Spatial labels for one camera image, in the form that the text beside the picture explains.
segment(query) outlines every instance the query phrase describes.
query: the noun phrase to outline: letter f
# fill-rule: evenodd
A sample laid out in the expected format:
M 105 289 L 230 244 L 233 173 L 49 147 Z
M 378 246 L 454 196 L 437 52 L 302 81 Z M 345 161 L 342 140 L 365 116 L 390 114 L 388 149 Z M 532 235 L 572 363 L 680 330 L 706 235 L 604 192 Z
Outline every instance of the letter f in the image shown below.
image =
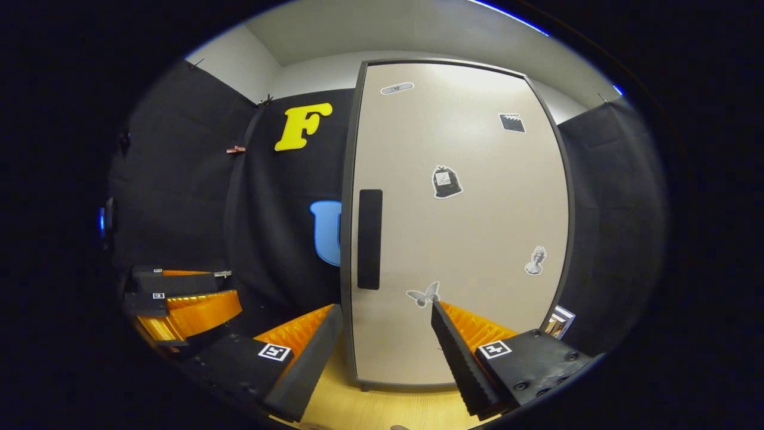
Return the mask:
M 319 115 L 329 116 L 332 114 L 332 105 L 321 103 L 320 105 L 301 106 L 288 109 L 286 115 L 286 125 L 281 140 L 276 142 L 277 151 L 286 151 L 289 149 L 300 149 L 307 145 L 308 141 L 303 138 L 303 130 L 308 135 L 312 135 L 319 129 Z

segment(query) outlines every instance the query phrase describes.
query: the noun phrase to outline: black curtain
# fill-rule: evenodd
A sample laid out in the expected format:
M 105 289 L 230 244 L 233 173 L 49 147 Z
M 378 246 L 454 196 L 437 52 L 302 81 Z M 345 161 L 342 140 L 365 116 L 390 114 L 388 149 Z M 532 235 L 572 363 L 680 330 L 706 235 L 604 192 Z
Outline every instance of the black curtain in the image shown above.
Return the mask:
M 340 201 L 353 89 L 330 90 L 275 99 L 261 105 L 261 117 L 247 142 L 234 228 L 231 269 L 234 282 L 267 314 L 271 325 L 340 302 L 339 267 L 323 261 L 314 243 L 310 205 Z M 321 103 L 332 105 L 307 144 L 275 151 L 287 123 L 288 109 Z M 257 334 L 261 322 L 242 330 Z
M 563 341 L 596 355 L 633 326 L 663 263 L 666 189 L 646 124 L 620 97 L 559 126 L 575 196 L 573 252 L 559 305 Z
M 112 160 L 119 268 L 229 268 L 222 232 L 228 182 L 255 105 L 182 62 L 135 107 L 130 145 Z

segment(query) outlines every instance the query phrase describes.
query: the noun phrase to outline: wooden floor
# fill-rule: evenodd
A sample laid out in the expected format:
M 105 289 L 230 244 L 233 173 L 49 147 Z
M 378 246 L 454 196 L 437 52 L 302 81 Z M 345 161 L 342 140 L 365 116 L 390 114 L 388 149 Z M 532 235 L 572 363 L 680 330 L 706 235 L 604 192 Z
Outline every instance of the wooden floor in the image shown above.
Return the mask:
M 469 415 L 455 387 L 362 392 L 359 385 L 348 381 L 344 348 L 341 339 L 301 423 L 286 424 L 302 430 L 465 430 L 481 423 Z

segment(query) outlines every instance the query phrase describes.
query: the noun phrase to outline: door frame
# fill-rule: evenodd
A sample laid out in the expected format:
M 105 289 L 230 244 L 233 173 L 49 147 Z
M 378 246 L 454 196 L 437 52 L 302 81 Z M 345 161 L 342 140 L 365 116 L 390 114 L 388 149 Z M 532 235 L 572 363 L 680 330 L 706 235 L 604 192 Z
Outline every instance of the door frame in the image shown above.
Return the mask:
M 476 69 L 489 70 L 491 72 L 503 73 L 513 77 L 519 77 L 528 83 L 536 99 L 541 103 L 541 107 L 546 113 L 546 117 L 549 120 L 549 124 L 552 126 L 552 131 L 555 134 L 557 140 L 557 146 L 560 149 L 560 155 L 562 158 L 562 166 L 565 170 L 565 183 L 568 189 L 568 242 L 565 247 L 565 259 L 562 263 L 562 273 L 560 274 L 560 281 L 557 284 L 557 291 L 555 297 L 552 299 L 552 303 L 549 306 L 549 310 L 546 313 L 543 321 L 539 322 L 539 329 L 543 330 L 545 324 L 552 317 L 552 313 L 555 310 L 555 306 L 559 302 L 562 290 L 565 287 L 565 283 L 568 279 L 568 270 L 570 267 L 572 247 L 573 247 L 573 233 L 575 225 L 575 196 L 573 194 L 573 181 L 571 179 L 570 163 L 568 161 L 568 153 L 565 150 L 565 145 L 562 142 L 560 131 L 557 129 L 557 124 L 552 118 L 552 114 L 549 112 L 544 100 L 539 97 L 539 92 L 533 86 L 533 82 L 524 73 L 515 72 L 512 70 L 504 69 L 501 67 L 495 67 L 488 64 L 476 63 L 473 61 L 464 60 L 449 60 L 444 58 L 393 58 L 387 60 L 364 60 L 361 62 L 361 69 L 358 71 L 358 80 L 355 84 L 355 91 L 353 94 L 353 106 L 350 111 L 350 122 L 348 123 L 348 140 L 345 146 L 345 160 L 344 167 L 342 169 L 342 211 L 340 213 L 340 299 L 342 303 L 342 317 L 344 318 L 345 327 L 345 353 L 348 364 L 348 375 L 350 380 L 354 383 L 361 383 L 362 386 L 368 387 L 369 385 L 375 386 L 406 386 L 396 383 L 379 383 L 372 381 L 365 381 L 358 379 L 358 368 L 355 362 L 355 348 L 353 343 L 353 310 L 352 310 L 352 278 L 351 278 L 351 239 L 352 239 L 352 208 L 353 208 L 353 176 L 355 173 L 355 149 L 358 143 L 358 120 L 361 116 L 361 97 L 364 92 L 364 81 L 366 80 L 366 70 L 369 66 L 380 66 L 384 64 L 447 64 L 451 66 L 462 67 L 474 67 Z

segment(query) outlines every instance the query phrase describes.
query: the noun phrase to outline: door handle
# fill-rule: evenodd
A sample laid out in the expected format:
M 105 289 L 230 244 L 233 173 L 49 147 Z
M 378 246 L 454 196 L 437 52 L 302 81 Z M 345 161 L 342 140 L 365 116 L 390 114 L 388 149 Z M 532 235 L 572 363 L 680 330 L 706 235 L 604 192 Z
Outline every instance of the door handle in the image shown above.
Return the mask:
M 358 287 L 380 289 L 382 190 L 361 190 L 358 196 Z

